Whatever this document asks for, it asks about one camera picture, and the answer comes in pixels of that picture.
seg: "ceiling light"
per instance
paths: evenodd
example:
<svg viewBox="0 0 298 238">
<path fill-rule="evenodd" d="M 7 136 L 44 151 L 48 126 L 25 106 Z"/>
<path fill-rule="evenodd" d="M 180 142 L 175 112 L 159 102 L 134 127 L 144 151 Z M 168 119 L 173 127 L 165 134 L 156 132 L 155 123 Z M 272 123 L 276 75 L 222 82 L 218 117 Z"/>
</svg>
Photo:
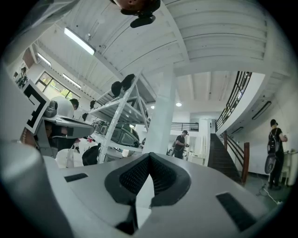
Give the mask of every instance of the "ceiling light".
<svg viewBox="0 0 298 238">
<path fill-rule="evenodd" d="M 66 76 L 65 74 L 63 74 L 63 77 L 66 78 L 69 82 L 73 83 L 74 85 L 76 85 L 78 88 L 81 88 L 80 85 L 78 85 L 76 82 L 74 82 L 72 79 L 70 79 L 68 76 Z"/>
<path fill-rule="evenodd" d="M 233 131 L 232 134 L 235 134 L 243 129 L 243 126 L 239 127 L 237 130 Z"/>
<path fill-rule="evenodd" d="M 39 56 L 39 58 L 41 58 L 43 61 L 45 61 L 48 65 L 51 66 L 51 62 L 48 61 L 45 57 L 43 57 L 41 54 L 37 53 L 37 55 Z"/>
<path fill-rule="evenodd" d="M 71 31 L 68 27 L 64 28 L 64 33 L 72 40 L 74 40 L 77 44 L 79 44 L 81 47 L 83 47 L 89 54 L 94 55 L 95 49 L 91 45 L 86 43 L 84 40 L 82 40 L 76 33 Z"/>
<path fill-rule="evenodd" d="M 256 115 L 254 115 L 251 119 L 255 120 L 257 119 L 259 116 L 261 116 L 263 114 L 263 112 L 266 111 L 266 109 L 271 105 L 271 101 L 268 101 L 265 103 L 265 105 L 256 113 Z"/>
</svg>

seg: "man with backpack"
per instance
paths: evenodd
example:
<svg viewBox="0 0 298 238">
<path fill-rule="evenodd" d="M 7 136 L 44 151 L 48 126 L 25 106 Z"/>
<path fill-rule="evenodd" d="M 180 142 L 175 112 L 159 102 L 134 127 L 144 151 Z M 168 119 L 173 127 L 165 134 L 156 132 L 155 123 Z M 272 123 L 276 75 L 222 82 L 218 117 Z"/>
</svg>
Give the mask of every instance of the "man with backpack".
<svg viewBox="0 0 298 238">
<path fill-rule="evenodd" d="M 283 135 L 280 128 L 277 128 L 278 123 L 275 119 L 270 121 L 270 126 L 271 131 L 269 133 L 268 154 L 275 154 L 275 164 L 270 174 L 268 189 L 279 190 L 281 189 L 281 186 L 278 186 L 278 182 L 284 164 L 283 142 L 287 142 L 288 138 Z"/>
</svg>

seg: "white ceiling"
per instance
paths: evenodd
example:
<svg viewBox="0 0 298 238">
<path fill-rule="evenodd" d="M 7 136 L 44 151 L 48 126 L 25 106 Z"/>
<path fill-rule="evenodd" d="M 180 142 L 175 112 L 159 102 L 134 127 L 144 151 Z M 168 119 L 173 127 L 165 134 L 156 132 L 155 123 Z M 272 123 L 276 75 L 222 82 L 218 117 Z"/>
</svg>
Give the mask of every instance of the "white ceiling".
<svg viewBox="0 0 298 238">
<path fill-rule="evenodd" d="M 68 71 L 70 77 L 82 85 L 81 90 L 95 99 L 109 90 L 118 78 L 100 60 L 66 36 L 63 32 L 66 26 L 89 41 L 121 75 L 136 73 L 143 67 L 156 93 L 163 68 L 169 64 L 178 67 L 216 56 L 264 60 L 268 37 L 266 14 L 253 1 L 163 2 L 165 5 L 162 3 L 154 13 L 156 21 L 153 24 L 133 29 L 129 25 L 135 17 L 120 14 L 119 8 L 109 0 L 81 0 L 39 38 L 38 49 L 60 65 L 56 71 L 60 74 Z M 287 72 L 289 49 L 282 37 L 278 36 L 276 41 L 272 63 L 277 72 Z M 175 107 L 176 110 L 222 111 L 236 74 L 236 71 L 214 71 L 179 77 L 176 100 L 183 106 Z M 266 97 L 278 89 L 280 77 L 284 75 L 272 76 L 264 91 Z"/>
</svg>

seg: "window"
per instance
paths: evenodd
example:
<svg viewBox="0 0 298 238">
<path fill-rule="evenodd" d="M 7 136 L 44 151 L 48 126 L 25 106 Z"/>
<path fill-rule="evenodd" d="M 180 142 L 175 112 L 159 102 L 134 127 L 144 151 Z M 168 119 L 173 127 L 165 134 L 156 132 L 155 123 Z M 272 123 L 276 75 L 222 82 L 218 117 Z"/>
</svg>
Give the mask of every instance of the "window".
<svg viewBox="0 0 298 238">
<path fill-rule="evenodd" d="M 53 79 L 46 72 L 36 82 L 36 86 L 46 95 L 47 98 L 52 99 L 57 96 L 65 97 L 68 100 L 80 99 L 80 97 L 67 89 L 61 83 Z"/>
</svg>

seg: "air vent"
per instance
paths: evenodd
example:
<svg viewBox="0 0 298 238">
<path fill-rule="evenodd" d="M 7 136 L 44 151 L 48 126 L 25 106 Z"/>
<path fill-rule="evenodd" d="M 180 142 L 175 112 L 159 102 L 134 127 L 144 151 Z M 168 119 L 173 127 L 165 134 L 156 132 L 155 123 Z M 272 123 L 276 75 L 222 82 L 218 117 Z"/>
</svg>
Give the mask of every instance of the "air vent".
<svg viewBox="0 0 298 238">
<path fill-rule="evenodd" d="M 266 109 L 271 105 L 271 101 L 268 101 L 265 103 L 265 105 L 256 113 L 256 115 L 254 115 L 251 119 L 255 120 L 257 119 L 259 116 L 261 116 L 263 114 L 263 112 L 266 111 Z"/>
<path fill-rule="evenodd" d="M 256 220 L 253 216 L 229 192 L 218 194 L 216 198 L 240 231 L 255 224 Z"/>
<path fill-rule="evenodd" d="M 85 173 L 78 173 L 78 174 L 74 174 L 74 175 L 70 175 L 70 176 L 65 176 L 65 180 L 66 182 L 73 182 L 73 181 L 76 181 L 76 180 L 79 180 L 79 179 L 83 179 L 83 178 L 86 178 L 88 177 L 87 174 Z"/>
<path fill-rule="evenodd" d="M 243 129 L 243 126 L 242 127 L 239 127 L 237 130 L 233 131 L 232 134 L 235 134 L 235 133 L 241 131 L 242 129 Z"/>
</svg>

